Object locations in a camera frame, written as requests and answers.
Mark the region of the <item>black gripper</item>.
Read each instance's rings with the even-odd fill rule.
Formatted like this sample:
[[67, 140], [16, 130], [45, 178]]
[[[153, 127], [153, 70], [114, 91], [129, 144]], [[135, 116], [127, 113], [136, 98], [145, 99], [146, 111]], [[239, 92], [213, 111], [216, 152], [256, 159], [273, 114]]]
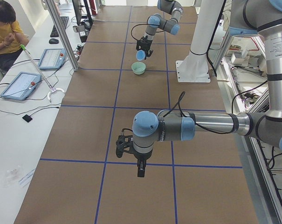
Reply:
[[145, 58], [148, 58], [152, 55], [153, 50], [151, 50], [150, 48], [151, 48], [151, 40], [147, 40], [147, 39], [137, 40], [136, 50], [145, 51]]
[[137, 167], [138, 167], [138, 177], [144, 177], [145, 176], [145, 167], [147, 160], [152, 156], [152, 151], [147, 152], [145, 154], [136, 152], [134, 154], [135, 158], [137, 159]]

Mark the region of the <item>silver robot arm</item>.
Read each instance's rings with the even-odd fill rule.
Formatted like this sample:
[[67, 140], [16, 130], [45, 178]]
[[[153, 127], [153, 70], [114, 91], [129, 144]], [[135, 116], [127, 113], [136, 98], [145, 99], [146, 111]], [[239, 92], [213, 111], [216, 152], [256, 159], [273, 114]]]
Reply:
[[[223, 0], [202, 2], [189, 54], [177, 61], [180, 83], [196, 84], [195, 101], [216, 105], [219, 97], [205, 90], [210, 83], [208, 51], [224, 11]], [[261, 140], [282, 150], [282, 0], [234, 0], [228, 32], [233, 36], [261, 35], [264, 38], [267, 66], [269, 109], [266, 112], [216, 113], [189, 108], [176, 103], [159, 113], [141, 111], [132, 124], [132, 135], [124, 146], [117, 146], [117, 156], [126, 147], [137, 159], [138, 177], [143, 178], [147, 160], [155, 142], [189, 141], [197, 131], [218, 135], [236, 133]]]
[[162, 12], [169, 14], [170, 19], [165, 19], [159, 14], [151, 15], [146, 22], [146, 30], [144, 35], [137, 40], [136, 59], [139, 61], [145, 60], [153, 53], [151, 44], [157, 29], [176, 35], [180, 30], [179, 21], [183, 15], [183, 8], [176, 0], [159, 0], [157, 7]]

